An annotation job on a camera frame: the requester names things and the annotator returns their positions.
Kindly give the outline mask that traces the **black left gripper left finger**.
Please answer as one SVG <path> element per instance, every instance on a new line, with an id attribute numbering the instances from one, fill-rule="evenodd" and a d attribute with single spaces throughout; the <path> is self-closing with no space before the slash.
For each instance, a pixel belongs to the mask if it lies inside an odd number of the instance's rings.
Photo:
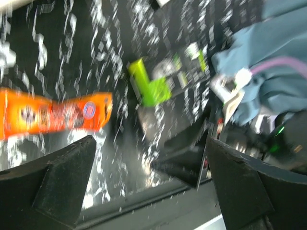
<path id="1" fill-rule="evenodd" d="M 0 173 L 2 230 L 72 230 L 95 158 L 88 135 L 37 160 Z"/>

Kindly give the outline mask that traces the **teal t-shirt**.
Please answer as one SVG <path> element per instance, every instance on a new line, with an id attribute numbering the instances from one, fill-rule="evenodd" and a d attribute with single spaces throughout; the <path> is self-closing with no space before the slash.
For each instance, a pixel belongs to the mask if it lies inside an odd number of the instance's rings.
<path id="1" fill-rule="evenodd" d="M 268 0 L 261 22 L 233 35 L 227 50 L 215 53 L 217 73 L 249 69 L 252 78 L 232 119 L 242 126 L 258 114 L 279 115 L 307 107 L 307 3 Z"/>

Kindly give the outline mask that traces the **orange razor pack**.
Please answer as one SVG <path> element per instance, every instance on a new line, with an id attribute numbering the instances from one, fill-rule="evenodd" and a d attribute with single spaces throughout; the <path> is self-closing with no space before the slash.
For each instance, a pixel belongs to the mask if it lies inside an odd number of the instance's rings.
<path id="1" fill-rule="evenodd" d="M 72 129 L 98 131 L 109 120 L 113 107 L 110 92 L 65 100 L 2 89 L 0 91 L 0 138 L 45 134 Z"/>

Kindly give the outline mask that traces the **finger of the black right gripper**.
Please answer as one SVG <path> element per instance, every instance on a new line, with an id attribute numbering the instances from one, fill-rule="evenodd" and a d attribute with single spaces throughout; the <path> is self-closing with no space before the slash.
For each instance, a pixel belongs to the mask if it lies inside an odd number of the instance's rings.
<path id="1" fill-rule="evenodd" d="M 157 159 L 152 161 L 151 168 L 198 188 L 205 161 L 208 124 L 206 119 L 199 119 L 167 140 Z"/>

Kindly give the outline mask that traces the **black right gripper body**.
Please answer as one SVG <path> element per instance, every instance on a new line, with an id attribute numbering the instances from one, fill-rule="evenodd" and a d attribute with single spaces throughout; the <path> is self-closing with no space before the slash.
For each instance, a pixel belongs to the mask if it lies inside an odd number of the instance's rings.
<path id="1" fill-rule="evenodd" d="M 208 136 L 215 138 L 230 147 L 254 158 L 263 158 L 268 150 L 266 134 L 256 133 L 252 125 L 237 126 L 234 123 L 224 123 L 221 106 L 210 109 L 208 118 Z"/>

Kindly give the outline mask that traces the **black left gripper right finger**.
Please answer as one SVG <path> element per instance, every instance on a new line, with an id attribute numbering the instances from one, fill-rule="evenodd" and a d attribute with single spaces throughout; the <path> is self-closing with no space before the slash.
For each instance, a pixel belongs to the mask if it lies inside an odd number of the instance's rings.
<path id="1" fill-rule="evenodd" d="M 228 230 L 305 230 L 307 177 L 263 163 L 214 138 L 206 154 Z"/>

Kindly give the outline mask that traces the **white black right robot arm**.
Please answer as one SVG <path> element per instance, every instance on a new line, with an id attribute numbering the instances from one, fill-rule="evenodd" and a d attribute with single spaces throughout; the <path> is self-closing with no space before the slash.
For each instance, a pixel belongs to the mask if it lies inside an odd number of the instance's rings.
<path id="1" fill-rule="evenodd" d="M 272 131 L 256 133 L 256 125 L 224 125 L 221 108 L 209 106 L 196 122 L 167 140 L 151 163 L 153 170 L 175 177 L 191 187 L 212 177 L 206 140 L 216 138 L 237 151 L 286 170 L 307 173 L 307 112 L 284 113 L 266 123 Z"/>

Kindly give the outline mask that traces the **green black razor box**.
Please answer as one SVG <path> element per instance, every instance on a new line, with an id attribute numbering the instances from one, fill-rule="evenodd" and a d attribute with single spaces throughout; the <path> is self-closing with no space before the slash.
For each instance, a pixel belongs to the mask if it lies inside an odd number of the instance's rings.
<path id="1" fill-rule="evenodd" d="M 130 82 L 142 108 L 154 108 L 209 78 L 208 46 L 200 42 L 158 58 L 142 57 L 128 66 Z"/>

